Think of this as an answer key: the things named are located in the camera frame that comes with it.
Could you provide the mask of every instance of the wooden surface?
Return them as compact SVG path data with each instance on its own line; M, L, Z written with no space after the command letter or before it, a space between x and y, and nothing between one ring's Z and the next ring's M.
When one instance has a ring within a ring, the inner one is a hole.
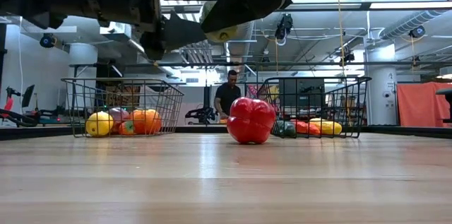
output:
M2 141L0 223L452 223L452 141Z

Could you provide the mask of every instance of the metal wire basket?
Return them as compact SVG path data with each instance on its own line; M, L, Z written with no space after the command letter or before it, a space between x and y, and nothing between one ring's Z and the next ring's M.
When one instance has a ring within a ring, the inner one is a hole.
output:
M367 122L367 77L269 78L257 92L274 106L280 137L359 137Z
M160 79L63 78L66 110L79 136L174 133L184 94Z

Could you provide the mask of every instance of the pillar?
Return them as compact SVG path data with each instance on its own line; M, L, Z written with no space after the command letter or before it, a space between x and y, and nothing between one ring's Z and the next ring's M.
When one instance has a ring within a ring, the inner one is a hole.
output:
M368 49L367 61L396 61L394 44ZM397 125L397 71L395 65L365 66L372 78L367 88L368 125Z
M71 44L69 50L69 64L95 64L97 63L97 47L84 43ZM75 81L75 87L68 83L68 101L66 106L70 109L83 110L83 108L92 108L96 101L96 77L97 69L95 67L79 66L76 68L69 68L69 78L84 78L89 80Z

